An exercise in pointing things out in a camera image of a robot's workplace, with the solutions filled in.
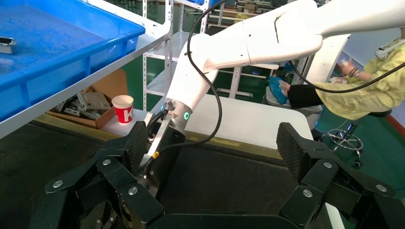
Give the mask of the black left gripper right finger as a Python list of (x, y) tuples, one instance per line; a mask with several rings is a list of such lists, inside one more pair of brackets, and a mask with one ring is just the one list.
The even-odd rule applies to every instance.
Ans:
[(303, 138), (290, 123), (282, 122), (277, 150), (298, 182), (279, 213), (295, 227), (309, 227), (324, 204), (358, 228), (396, 226), (394, 189), (341, 162), (324, 143)]

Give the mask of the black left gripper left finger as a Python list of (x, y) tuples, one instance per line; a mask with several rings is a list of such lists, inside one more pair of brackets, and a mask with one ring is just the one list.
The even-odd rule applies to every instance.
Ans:
[(86, 163), (49, 182), (44, 197), (44, 228), (78, 229), (80, 217), (106, 201), (128, 228), (145, 229), (164, 215), (163, 206), (134, 173), (146, 151), (145, 122), (105, 142)]

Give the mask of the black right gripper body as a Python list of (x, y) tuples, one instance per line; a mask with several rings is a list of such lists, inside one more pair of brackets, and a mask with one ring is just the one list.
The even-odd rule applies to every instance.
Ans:
[[(184, 134), (169, 127), (162, 139), (159, 149), (173, 144), (183, 143), (184, 141)], [(162, 190), (168, 183), (170, 173), (177, 160), (180, 149), (180, 147), (166, 149), (152, 162), (149, 173), (149, 192), (152, 196), (161, 195)]]

